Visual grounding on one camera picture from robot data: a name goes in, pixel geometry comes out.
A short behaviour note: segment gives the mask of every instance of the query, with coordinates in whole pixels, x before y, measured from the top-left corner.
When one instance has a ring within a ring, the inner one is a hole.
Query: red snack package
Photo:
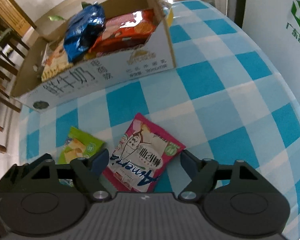
[[[109,19],[89,53],[108,53],[132,48],[146,42],[155,30],[152,9],[137,11]]]
[[[138,113],[110,156],[103,175],[118,191],[151,192],[168,162],[184,148]]]

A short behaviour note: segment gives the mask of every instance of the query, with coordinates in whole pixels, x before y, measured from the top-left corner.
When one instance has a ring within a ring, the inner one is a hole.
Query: cardboard box
[[[40,66],[48,42],[61,40],[67,22],[46,37],[39,37],[30,48],[18,72],[11,96],[38,112],[61,103],[102,90],[130,79],[175,67],[169,33],[172,10],[165,16],[161,0],[107,0],[102,3],[106,18],[143,9],[154,9],[156,30],[146,44],[80,62],[58,76],[41,82],[34,65]]]

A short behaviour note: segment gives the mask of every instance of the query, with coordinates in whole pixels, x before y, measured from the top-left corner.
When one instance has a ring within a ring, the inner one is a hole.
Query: green leaf
[[[48,16],[48,18],[50,19],[50,21],[65,21],[65,19],[59,15],[50,15]]]
[[[87,2],[81,2],[81,5],[82,5],[82,9],[86,8],[87,6],[89,5],[92,5],[91,3],[87,3]]]

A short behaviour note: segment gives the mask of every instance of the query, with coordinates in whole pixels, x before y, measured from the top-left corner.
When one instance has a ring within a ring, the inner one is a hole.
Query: tablecloth
[[[242,159],[288,199],[284,235],[300,237],[300,106],[261,49],[208,3],[174,3],[170,28],[177,68],[120,83],[39,114],[20,115],[20,162],[57,157],[70,126],[106,141],[111,152],[138,112],[198,158]],[[179,157],[156,191],[190,182]]]

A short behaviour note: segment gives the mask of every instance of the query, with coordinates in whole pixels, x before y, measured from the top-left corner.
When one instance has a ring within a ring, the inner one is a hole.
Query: wooden door
[[[31,24],[21,14],[20,8],[11,0],[0,0],[0,17],[21,37],[25,35]]]

